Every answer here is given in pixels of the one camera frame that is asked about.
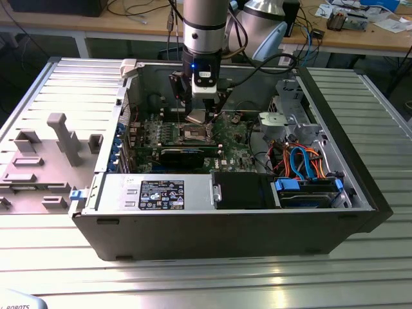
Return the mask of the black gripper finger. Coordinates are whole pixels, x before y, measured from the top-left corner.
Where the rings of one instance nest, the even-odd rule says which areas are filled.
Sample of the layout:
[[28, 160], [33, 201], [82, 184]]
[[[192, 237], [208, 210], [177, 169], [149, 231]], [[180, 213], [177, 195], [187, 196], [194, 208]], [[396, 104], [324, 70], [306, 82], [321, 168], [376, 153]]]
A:
[[205, 123], [214, 122], [214, 119], [221, 113], [224, 105], [230, 97], [234, 88], [227, 88], [226, 90], [218, 90], [218, 102], [215, 103], [214, 98], [205, 99]]
[[169, 75], [169, 82], [174, 97], [184, 105], [185, 114], [188, 115], [192, 111], [191, 79], [184, 72], [173, 71]]

